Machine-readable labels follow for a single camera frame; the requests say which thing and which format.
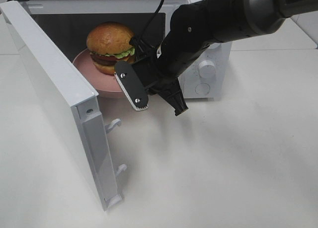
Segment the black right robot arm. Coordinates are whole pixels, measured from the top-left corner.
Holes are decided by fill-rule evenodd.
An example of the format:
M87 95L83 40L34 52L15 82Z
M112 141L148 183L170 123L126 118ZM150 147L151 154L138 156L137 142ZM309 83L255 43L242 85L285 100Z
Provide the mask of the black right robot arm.
M136 111L158 94L176 115L187 110L178 77L214 43L276 32L286 18L316 11L318 0L201 0L181 5L161 44L133 64L118 62L115 78Z

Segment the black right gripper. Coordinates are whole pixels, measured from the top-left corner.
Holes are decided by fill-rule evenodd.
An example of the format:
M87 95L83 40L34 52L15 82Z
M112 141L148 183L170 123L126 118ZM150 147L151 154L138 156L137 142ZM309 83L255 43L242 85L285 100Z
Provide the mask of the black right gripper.
M177 79L209 47L205 36L167 36L157 50L152 50L133 65L115 64L115 78L135 111L148 108L148 94L160 96L174 108L175 116L188 107Z

